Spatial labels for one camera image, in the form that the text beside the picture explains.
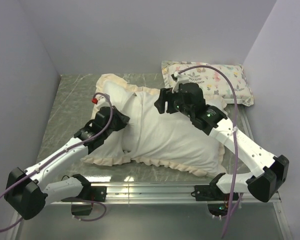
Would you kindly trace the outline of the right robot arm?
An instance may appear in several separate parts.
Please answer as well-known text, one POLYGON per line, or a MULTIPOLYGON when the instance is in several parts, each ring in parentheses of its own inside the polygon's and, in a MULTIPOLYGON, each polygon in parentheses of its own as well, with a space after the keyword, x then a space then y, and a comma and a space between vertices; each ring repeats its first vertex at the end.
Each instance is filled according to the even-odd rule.
POLYGON ((267 203, 286 181, 289 160, 260 147, 239 130, 218 107, 209 105, 196 83, 180 83, 178 89, 162 88, 154 102, 160 114, 181 113, 198 130, 214 138, 241 160, 250 170, 243 174, 220 173, 210 185, 210 194, 216 200, 227 194, 250 193, 267 203))

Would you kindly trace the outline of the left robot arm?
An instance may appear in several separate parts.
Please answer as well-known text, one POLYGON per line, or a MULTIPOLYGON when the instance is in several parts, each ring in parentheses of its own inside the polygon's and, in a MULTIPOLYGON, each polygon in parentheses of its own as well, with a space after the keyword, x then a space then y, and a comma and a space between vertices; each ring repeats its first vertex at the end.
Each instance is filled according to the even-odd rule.
POLYGON ((4 199, 24 220, 38 215, 44 207, 64 199, 90 201, 91 182, 81 174, 53 182, 65 167, 102 146, 113 133, 124 129, 130 118, 116 107, 104 106, 60 149, 39 163, 13 169, 7 180, 4 199))

